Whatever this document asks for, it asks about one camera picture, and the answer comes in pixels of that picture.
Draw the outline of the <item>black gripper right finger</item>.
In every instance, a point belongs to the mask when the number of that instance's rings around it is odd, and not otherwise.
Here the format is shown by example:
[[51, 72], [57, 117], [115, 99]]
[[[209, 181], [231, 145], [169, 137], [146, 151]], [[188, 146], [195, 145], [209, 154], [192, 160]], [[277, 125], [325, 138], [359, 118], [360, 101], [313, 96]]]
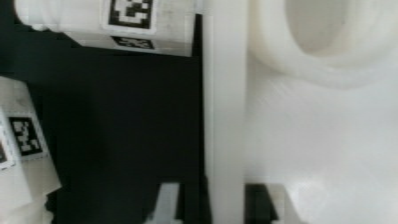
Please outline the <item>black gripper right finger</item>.
[[245, 224], [272, 224], [279, 220], [268, 188], [263, 184], [245, 185]]

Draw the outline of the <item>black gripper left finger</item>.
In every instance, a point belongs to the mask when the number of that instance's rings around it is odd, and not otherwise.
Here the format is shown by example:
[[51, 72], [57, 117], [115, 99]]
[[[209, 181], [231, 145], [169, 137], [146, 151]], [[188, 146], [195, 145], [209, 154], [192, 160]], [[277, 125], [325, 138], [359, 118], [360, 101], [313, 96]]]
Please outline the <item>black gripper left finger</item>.
[[179, 184], [163, 183], [160, 185], [154, 211], [146, 219], [144, 224], [181, 224], [176, 218], [179, 199]]

